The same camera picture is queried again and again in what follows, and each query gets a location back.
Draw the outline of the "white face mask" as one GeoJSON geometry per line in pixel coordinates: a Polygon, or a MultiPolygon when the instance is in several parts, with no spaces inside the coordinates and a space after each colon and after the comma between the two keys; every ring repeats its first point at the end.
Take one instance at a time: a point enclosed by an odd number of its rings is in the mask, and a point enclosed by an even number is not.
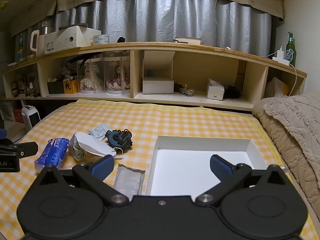
{"type": "Polygon", "coordinates": [[[106,155],[111,156],[121,156],[123,155],[123,150],[118,147],[112,148],[107,143],[100,139],[95,138],[92,135],[86,134],[84,132],[75,133],[75,138],[82,150],[89,154],[104,157],[106,155]]]}

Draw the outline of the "grey toilet seat cover pack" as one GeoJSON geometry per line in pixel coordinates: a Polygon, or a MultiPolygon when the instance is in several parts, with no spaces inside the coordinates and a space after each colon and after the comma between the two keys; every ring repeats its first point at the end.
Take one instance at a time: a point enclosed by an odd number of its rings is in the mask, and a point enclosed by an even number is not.
{"type": "Polygon", "coordinates": [[[141,194],[144,176],[144,170],[119,164],[113,188],[131,200],[133,196],[141,194]]]}

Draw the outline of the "blue tissue pack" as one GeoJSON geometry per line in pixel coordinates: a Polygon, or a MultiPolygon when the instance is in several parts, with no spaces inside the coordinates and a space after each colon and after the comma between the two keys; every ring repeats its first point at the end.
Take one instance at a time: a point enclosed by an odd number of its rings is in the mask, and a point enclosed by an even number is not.
{"type": "Polygon", "coordinates": [[[69,139],[55,138],[48,140],[41,155],[34,161],[35,170],[40,173],[44,167],[53,165],[60,169],[68,150],[69,139]]]}

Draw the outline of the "light blue foil sachet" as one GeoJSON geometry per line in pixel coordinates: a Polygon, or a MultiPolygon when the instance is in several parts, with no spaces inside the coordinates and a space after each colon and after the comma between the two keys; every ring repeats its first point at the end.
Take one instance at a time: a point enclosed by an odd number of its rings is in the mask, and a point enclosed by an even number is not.
{"type": "Polygon", "coordinates": [[[110,131],[110,127],[107,124],[101,124],[100,126],[89,131],[89,134],[97,139],[103,140],[106,137],[106,133],[110,131]]]}

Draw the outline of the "dark blue crochet scrunchie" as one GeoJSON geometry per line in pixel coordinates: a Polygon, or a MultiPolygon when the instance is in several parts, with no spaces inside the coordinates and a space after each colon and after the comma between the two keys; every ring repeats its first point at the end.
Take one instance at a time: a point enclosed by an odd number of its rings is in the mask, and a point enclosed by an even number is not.
{"type": "Polygon", "coordinates": [[[124,153],[132,148],[132,133],[128,129],[119,130],[108,130],[105,134],[107,143],[111,148],[119,148],[124,153]]]}

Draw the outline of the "white space heater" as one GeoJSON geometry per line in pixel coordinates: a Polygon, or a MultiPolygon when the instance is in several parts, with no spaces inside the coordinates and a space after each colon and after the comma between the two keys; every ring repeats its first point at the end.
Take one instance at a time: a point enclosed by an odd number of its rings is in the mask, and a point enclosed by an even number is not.
{"type": "Polygon", "coordinates": [[[27,132],[41,121],[39,112],[34,106],[25,105],[21,110],[21,115],[27,132]]]}

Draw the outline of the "small white tissue box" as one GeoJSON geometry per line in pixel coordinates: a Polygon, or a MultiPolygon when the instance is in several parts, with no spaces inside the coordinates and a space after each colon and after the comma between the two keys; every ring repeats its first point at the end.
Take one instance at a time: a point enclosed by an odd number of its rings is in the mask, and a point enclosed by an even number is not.
{"type": "Polygon", "coordinates": [[[207,99],[222,101],[224,93],[225,88],[223,87],[223,85],[213,79],[208,79],[207,99]]]}

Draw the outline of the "yellow black small box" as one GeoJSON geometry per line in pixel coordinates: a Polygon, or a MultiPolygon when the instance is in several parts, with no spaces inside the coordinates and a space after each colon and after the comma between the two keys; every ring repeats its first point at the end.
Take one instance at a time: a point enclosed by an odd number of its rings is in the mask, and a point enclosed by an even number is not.
{"type": "Polygon", "coordinates": [[[63,80],[63,88],[65,94],[76,94],[78,92],[78,79],[63,80]]]}

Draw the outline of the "doll in clear case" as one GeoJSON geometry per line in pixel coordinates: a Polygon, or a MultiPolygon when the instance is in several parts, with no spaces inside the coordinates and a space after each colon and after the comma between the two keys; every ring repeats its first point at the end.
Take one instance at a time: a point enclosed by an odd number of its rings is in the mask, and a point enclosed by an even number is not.
{"type": "Polygon", "coordinates": [[[105,57],[104,82],[107,94],[122,96],[130,93],[130,57],[105,57]]]}
{"type": "Polygon", "coordinates": [[[102,58],[88,59],[84,63],[79,60],[77,62],[77,77],[80,94],[104,92],[104,60],[102,58]]]}

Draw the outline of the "wooden headboard shelf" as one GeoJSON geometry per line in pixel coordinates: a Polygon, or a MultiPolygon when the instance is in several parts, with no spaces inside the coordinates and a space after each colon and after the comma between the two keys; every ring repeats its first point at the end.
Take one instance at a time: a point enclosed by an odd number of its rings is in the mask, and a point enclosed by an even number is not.
{"type": "Polygon", "coordinates": [[[14,98],[11,88],[19,77],[38,77],[40,98],[56,100],[128,101],[187,105],[251,111],[265,95],[274,77],[289,88],[291,95],[304,92],[307,74],[285,64],[239,51],[170,42],[125,42],[67,49],[37,57],[6,69],[3,73],[5,97],[14,98]],[[129,63],[130,90],[127,95],[51,94],[48,79],[56,77],[68,60],[82,56],[103,56],[107,66],[129,63]],[[173,80],[195,89],[194,96],[146,94],[145,81],[173,80]]]}

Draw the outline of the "white open cardboard box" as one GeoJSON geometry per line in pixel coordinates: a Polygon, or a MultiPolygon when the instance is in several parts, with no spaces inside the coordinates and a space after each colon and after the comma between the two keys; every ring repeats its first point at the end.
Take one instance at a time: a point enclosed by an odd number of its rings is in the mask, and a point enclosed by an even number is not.
{"type": "Polygon", "coordinates": [[[174,56],[174,51],[144,51],[143,94],[172,94],[174,92],[174,56]]]}

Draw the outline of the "white power strip charger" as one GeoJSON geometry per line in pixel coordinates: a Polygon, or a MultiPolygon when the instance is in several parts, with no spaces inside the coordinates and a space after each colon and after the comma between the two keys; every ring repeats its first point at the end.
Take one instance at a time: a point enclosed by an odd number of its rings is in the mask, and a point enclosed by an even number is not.
{"type": "Polygon", "coordinates": [[[280,47],[280,49],[277,50],[276,55],[272,57],[272,60],[287,66],[290,65],[290,62],[285,59],[283,47],[280,47]]]}

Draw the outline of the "large white box on shelf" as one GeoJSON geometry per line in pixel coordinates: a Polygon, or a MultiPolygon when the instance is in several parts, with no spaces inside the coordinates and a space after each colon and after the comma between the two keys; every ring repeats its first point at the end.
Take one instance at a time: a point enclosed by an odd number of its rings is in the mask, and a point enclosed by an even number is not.
{"type": "Polygon", "coordinates": [[[78,25],[47,34],[44,36],[44,54],[90,46],[95,35],[101,35],[101,31],[78,25]]]}

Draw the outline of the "green glass bottle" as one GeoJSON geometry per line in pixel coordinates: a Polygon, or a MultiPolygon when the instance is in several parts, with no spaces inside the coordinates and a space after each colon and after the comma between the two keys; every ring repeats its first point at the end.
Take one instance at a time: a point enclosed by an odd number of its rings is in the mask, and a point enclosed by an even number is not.
{"type": "Polygon", "coordinates": [[[293,66],[296,64],[296,47],[295,47],[295,39],[293,37],[292,32],[288,32],[289,39],[288,43],[286,45],[286,53],[285,53],[285,59],[289,61],[289,63],[293,66]]]}

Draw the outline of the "grey silver curtain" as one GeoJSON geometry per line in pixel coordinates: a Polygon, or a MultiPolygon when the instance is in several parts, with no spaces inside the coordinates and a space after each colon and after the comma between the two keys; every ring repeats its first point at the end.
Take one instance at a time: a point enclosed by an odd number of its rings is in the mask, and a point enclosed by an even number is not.
{"type": "Polygon", "coordinates": [[[171,42],[176,37],[198,38],[202,45],[229,47],[258,56],[270,50],[270,14],[228,0],[100,0],[56,12],[53,16],[17,33],[30,54],[31,33],[44,26],[57,31],[61,26],[87,23],[114,43],[171,42]]]}

